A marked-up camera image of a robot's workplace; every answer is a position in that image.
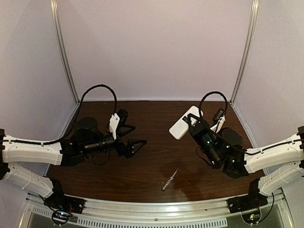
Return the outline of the red white remote control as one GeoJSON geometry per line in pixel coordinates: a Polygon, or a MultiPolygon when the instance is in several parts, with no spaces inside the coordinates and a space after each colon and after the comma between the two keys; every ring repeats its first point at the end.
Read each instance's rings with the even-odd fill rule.
{"type": "Polygon", "coordinates": [[[185,123],[185,116],[188,114],[194,114],[196,116],[203,115],[203,112],[199,110],[197,106],[191,106],[169,129],[169,133],[176,139],[180,140],[189,130],[189,126],[185,123]]]}

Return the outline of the clear handle screwdriver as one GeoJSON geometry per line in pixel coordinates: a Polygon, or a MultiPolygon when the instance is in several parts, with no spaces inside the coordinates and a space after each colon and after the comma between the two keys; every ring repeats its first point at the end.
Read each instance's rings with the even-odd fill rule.
{"type": "Polygon", "coordinates": [[[168,180],[166,181],[166,183],[161,188],[162,191],[166,191],[166,189],[169,187],[169,185],[171,184],[171,182],[174,180],[174,177],[176,176],[176,174],[177,174],[178,171],[179,171],[179,169],[176,169],[176,171],[168,178],[168,180]]]}

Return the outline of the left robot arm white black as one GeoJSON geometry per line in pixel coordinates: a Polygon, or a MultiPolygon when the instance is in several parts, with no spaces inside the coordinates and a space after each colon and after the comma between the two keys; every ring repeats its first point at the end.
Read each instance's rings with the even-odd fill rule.
{"type": "Polygon", "coordinates": [[[126,125],[125,119],[114,114],[109,121],[109,134],[98,130],[97,120],[85,117],[74,124],[70,139],[56,142],[26,141],[0,131],[0,178],[11,181],[23,189],[32,191],[45,199],[65,196],[61,183],[21,167],[19,162],[37,162],[55,166],[72,167],[99,153],[116,151],[119,156],[132,158],[146,140],[128,140],[123,137],[133,132],[135,126],[126,125]]]}

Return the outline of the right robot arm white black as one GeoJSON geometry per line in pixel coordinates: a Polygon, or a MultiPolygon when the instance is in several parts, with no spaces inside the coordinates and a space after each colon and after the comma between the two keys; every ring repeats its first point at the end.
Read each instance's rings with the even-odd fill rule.
{"type": "Polygon", "coordinates": [[[213,169],[223,169],[232,178],[240,178],[269,166],[283,164],[271,174],[252,183],[251,194],[269,196],[276,189],[304,174],[304,128],[285,140],[259,148],[244,149],[243,138],[229,127],[223,127],[225,116],[216,115],[213,125],[203,119],[194,106],[170,129],[176,139],[189,132],[213,169]]]}

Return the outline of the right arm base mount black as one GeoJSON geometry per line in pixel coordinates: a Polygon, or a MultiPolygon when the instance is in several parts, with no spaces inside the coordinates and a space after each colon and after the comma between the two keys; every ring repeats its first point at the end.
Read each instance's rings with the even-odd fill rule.
{"type": "Polygon", "coordinates": [[[255,179],[250,183],[249,192],[247,195],[227,199],[228,209],[230,213],[257,209],[260,206],[268,204],[267,196],[259,193],[259,181],[260,178],[255,179]]]}

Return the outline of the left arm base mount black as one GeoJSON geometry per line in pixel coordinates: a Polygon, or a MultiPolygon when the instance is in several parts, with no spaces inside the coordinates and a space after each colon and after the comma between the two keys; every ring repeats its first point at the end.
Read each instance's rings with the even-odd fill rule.
{"type": "Polygon", "coordinates": [[[51,178],[53,185],[51,195],[44,197],[45,205],[53,209],[62,209],[66,212],[82,214],[85,200],[83,198],[65,195],[59,180],[51,178]]]}

